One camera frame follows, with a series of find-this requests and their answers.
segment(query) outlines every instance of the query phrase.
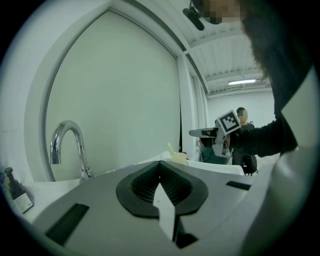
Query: ceiling light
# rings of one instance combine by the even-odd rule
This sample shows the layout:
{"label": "ceiling light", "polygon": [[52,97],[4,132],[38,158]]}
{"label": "ceiling light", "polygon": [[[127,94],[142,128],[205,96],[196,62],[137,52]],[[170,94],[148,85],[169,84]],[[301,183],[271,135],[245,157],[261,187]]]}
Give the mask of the ceiling light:
{"label": "ceiling light", "polygon": [[249,84],[249,83],[254,83],[256,82],[256,79],[249,79],[249,80],[240,80],[240,81],[233,81],[229,82],[229,85],[241,85],[241,84]]}

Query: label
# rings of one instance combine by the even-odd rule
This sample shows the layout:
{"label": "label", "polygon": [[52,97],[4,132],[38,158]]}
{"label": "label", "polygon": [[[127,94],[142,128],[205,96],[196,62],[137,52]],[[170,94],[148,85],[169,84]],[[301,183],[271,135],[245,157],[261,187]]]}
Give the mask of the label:
{"label": "label", "polygon": [[23,214],[34,205],[31,202],[31,200],[29,199],[27,193],[24,193],[24,194],[20,195],[19,197],[17,197],[14,200],[14,202],[18,206],[18,208],[20,209],[21,213],[23,213]]}

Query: ceiling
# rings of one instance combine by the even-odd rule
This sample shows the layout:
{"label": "ceiling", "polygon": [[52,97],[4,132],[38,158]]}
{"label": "ceiling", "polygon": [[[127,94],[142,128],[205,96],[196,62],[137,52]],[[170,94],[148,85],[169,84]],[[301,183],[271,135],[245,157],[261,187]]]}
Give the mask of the ceiling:
{"label": "ceiling", "polygon": [[[201,20],[199,31],[182,13],[189,0],[138,0],[164,21],[183,42],[195,62],[210,98],[230,94],[271,90],[269,81],[260,81],[250,41],[242,31],[240,21],[213,25]],[[191,75],[196,76],[190,68]],[[230,81],[258,79],[254,84],[228,85]]]}

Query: chrome faucet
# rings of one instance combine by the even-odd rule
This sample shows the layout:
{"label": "chrome faucet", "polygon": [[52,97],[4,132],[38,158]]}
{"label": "chrome faucet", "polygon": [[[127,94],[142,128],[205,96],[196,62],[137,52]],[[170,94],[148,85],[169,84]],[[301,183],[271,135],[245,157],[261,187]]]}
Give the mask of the chrome faucet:
{"label": "chrome faucet", "polygon": [[55,128],[51,138],[51,143],[50,143],[50,164],[53,164],[53,165],[61,164],[62,139],[66,134],[66,132],[69,130],[73,132],[76,145],[78,147],[78,153],[79,153],[81,169],[82,169],[80,181],[82,182],[83,180],[88,180],[94,177],[94,175],[92,174],[91,168],[88,165],[82,132],[79,126],[74,121],[70,121],[70,120],[63,121],[59,123]]}

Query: robotic arm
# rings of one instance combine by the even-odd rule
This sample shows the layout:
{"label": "robotic arm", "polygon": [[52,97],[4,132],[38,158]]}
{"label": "robotic arm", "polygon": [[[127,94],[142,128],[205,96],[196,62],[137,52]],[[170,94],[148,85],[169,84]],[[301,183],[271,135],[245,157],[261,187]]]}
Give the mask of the robotic arm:
{"label": "robotic arm", "polygon": [[240,129],[241,124],[236,113],[231,110],[215,121],[215,127],[190,130],[189,135],[198,138],[212,138],[212,149],[217,157],[230,158],[231,154],[226,144],[227,135]]}

